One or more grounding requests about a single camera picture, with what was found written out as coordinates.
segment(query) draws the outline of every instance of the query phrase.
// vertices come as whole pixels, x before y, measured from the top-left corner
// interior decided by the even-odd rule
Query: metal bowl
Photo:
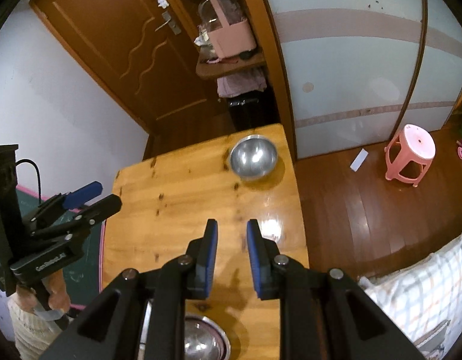
[[[231,344],[214,321],[187,314],[184,324],[184,358],[186,360],[228,360]]]
[[[274,169],[277,149],[263,135],[248,135],[233,147],[229,163],[233,172],[243,180],[256,180]]]

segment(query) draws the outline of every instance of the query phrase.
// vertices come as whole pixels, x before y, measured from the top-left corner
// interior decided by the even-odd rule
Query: clear plastic cover
[[[237,0],[217,0],[229,25],[240,23],[246,19],[246,16],[241,11]],[[222,28],[216,11],[214,10],[210,0],[203,0],[198,8],[199,16],[203,21],[206,31],[215,31]]]

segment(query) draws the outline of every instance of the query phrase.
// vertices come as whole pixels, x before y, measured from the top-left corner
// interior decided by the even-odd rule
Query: wooden shelf
[[[264,55],[262,51],[258,51],[256,54],[254,54],[250,59],[247,60],[242,60],[240,59],[239,62],[232,64],[232,63],[217,63],[217,64],[206,64],[206,63],[201,63],[202,59],[204,59],[205,56],[203,55],[203,52],[201,51],[199,53],[199,59],[198,59],[198,64],[196,66],[196,74],[204,79],[217,79],[219,77],[224,77],[228,76],[230,74],[237,73],[239,71],[244,71],[246,69],[250,69],[252,67],[258,67],[258,66],[263,66],[266,64],[266,60],[264,59]]]

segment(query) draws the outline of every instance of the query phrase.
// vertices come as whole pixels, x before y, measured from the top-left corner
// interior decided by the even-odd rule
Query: wooden door
[[[185,31],[165,25],[171,7],[155,0],[32,0],[31,6],[64,47],[146,131],[166,121],[222,112],[216,84],[195,74],[198,52]]]

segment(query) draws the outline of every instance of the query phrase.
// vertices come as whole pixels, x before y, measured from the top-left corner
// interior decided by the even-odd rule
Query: pink stool
[[[399,144],[401,150],[393,163],[389,159],[389,149],[394,145]],[[429,132],[421,127],[407,124],[399,134],[396,134],[388,146],[385,147],[386,153],[386,180],[397,179],[403,183],[412,183],[413,187],[417,187],[423,176],[429,169],[429,165],[433,162],[434,155],[436,154],[436,147],[433,138]],[[414,161],[420,165],[421,173],[415,179],[407,178],[400,174],[400,171]]]

